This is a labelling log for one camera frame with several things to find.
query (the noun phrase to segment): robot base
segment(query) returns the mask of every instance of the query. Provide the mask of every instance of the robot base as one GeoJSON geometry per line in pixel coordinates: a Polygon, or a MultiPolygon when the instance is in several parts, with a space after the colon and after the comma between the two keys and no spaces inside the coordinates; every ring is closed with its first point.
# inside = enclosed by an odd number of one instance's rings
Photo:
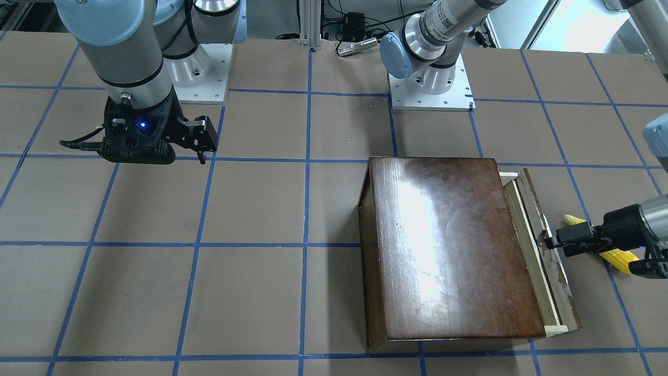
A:
{"type": "Polygon", "coordinates": [[[181,103],[225,104],[234,46],[202,44],[201,47],[208,54],[212,69],[203,77],[193,77],[192,82],[175,82],[172,77],[176,95],[181,103]]]}
{"type": "Polygon", "coordinates": [[[429,95],[420,92],[413,78],[394,78],[389,74],[392,107],[396,110],[469,111],[476,108],[471,85],[460,55],[456,63],[457,74],[447,92],[429,95]]]}

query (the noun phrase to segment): glossy wooden surface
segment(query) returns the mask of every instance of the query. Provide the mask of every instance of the glossy wooden surface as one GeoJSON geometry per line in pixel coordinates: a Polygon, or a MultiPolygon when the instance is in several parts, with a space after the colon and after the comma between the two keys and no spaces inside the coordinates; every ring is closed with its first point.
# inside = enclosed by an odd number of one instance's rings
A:
{"type": "Polygon", "coordinates": [[[360,208],[371,342],[545,336],[493,159],[371,158],[360,208]]]}

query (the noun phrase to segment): brown wooden cabinet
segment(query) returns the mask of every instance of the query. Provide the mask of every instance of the brown wooden cabinet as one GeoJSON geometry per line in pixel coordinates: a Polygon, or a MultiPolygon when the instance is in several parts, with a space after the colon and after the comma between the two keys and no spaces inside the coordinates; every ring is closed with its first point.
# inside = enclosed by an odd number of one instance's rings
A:
{"type": "Polygon", "coordinates": [[[528,175],[503,178],[493,159],[370,158],[359,200],[370,352],[579,328],[558,254],[535,241],[546,222],[528,175]]]}

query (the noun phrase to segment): corn cob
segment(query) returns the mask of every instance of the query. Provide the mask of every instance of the corn cob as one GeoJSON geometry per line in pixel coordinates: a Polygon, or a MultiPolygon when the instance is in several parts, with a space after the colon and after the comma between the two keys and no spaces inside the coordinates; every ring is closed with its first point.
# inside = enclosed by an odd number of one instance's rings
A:
{"type": "MultiPolygon", "coordinates": [[[[570,226],[585,222],[585,220],[580,219],[578,217],[573,217],[572,215],[565,215],[564,222],[566,222],[566,224],[570,226]]],[[[622,251],[622,250],[611,250],[603,252],[599,255],[601,255],[602,258],[604,258],[607,262],[609,262],[610,265],[614,266],[616,269],[618,269],[624,274],[631,273],[631,271],[629,270],[629,262],[640,260],[636,255],[634,255],[630,251],[622,251]]]]}

